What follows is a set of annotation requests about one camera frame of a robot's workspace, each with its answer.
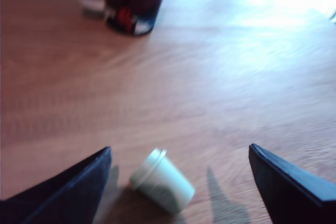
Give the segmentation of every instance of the wood grain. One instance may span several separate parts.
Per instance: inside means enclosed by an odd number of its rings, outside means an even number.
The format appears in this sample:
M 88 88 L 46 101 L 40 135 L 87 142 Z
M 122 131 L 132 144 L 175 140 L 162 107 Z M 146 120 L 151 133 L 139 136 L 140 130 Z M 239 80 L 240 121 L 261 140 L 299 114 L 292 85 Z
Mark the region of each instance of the wood grain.
M 270 223 L 252 142 L 336 183 L 336 29 L 317 11 L 164 0 L 141 38 L 76 0 L 2 0 L 1 15 L 3 199 L 107 145 L 118 169 L 96 223 Z M 176 218 L 127 188 L 155 147 L 197 190 Z

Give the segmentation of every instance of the black object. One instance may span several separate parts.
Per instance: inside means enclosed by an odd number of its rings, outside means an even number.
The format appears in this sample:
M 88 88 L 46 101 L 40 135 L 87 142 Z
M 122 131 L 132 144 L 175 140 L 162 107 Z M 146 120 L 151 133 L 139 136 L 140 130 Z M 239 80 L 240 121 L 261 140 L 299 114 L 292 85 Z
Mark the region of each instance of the black object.
M 336 185 L 256 144 L 249 147 L 253 176 L 274 224 L 336 223 Z
M 57 176 L 0 201 L 1 224 L 91 224 L 112 162 L 106 147 Z

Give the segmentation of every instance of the table surface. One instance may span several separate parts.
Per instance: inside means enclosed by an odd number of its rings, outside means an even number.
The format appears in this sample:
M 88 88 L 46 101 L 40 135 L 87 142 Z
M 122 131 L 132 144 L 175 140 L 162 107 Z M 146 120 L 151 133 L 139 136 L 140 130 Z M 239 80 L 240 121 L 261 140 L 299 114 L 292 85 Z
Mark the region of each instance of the table surface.
M 95 223 L 270 223 L 252 142 L 336 182 L 336 28 L 298 0 L 164 0 L 140 38 L 76 0 L 2 0 L 1 19 L 3 199 L 105 146 Z M 197 190 L 176 217 L 127 189 L 155 147 Z

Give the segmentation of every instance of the white cup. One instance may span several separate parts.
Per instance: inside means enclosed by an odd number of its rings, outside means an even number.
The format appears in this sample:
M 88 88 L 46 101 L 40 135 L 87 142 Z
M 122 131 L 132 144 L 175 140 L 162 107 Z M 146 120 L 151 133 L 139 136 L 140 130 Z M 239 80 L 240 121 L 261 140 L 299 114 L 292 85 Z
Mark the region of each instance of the white cup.
M 181 212 L 191 201 L 195 188 L 165 157 L 166 150 L 155 149 L 132 174 L 130 182 L 172 214 Z

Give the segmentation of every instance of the printed graphic on mug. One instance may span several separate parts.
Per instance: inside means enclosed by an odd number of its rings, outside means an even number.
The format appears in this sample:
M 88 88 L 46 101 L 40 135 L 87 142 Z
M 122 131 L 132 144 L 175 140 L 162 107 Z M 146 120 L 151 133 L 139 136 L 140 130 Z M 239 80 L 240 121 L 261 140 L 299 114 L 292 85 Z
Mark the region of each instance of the printed graphic on mug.
M 105 0 L 109 26 L 128 34 L 145 34 L 154 27 L 162 0 Z

